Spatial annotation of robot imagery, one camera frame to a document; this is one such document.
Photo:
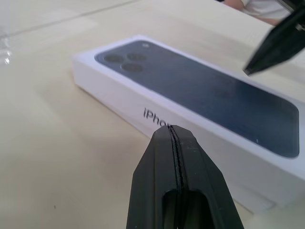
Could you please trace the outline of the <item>white iPhone box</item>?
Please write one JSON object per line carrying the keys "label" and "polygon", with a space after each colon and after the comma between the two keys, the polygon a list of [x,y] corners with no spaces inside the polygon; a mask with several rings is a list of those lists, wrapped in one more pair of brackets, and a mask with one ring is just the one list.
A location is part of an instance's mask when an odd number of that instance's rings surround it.
{"label": "white iPhone box", "polygon": [[252,212],[305,196],[305,102],[141,35],[72,64],[80,88],[146,136],[191,131]]}

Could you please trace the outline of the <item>person in white shirt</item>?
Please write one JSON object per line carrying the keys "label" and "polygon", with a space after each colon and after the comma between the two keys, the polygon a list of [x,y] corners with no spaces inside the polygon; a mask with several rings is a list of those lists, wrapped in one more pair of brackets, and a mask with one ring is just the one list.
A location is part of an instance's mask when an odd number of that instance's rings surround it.
{"label": "person in white shirt", "polygon": [[223,3],[273,26],[290,14],[276,0],[224,0]]}

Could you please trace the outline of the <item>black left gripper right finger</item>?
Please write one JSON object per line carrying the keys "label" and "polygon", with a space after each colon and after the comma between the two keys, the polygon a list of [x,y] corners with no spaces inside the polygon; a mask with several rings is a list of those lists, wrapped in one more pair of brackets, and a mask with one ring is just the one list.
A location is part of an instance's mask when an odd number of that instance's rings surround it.
{"label": "black left gripper right finger", "polygon": [[194,135],[171,126],[177,229],[244,229],[226,181]]}

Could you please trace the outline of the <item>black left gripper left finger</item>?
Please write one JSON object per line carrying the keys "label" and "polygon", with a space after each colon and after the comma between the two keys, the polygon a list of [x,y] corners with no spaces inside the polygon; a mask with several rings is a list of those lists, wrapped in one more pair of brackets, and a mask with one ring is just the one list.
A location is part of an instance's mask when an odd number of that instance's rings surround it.
{"label": "black left gripper left finger", "polygon": [[137,165],[129,201],[127,229],[178,229],[182,175],[171,126],[156,130]]}

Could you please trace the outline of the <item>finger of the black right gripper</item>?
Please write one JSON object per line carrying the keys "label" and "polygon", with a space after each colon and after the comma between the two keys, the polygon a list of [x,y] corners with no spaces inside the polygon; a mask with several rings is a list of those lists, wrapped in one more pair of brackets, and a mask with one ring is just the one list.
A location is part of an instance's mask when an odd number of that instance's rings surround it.
{"label": "finger of the black right gripper", "polygon": [[274,27],[244,67],[246,75],[265,71],[297,55],[305,48],[305,21]]}
{"label": "finger of the black right gripper", "polygon": [[266,36],[245,66],[266,70],[284,63],[305,49],[305,0],[279,0],[290,14]]}

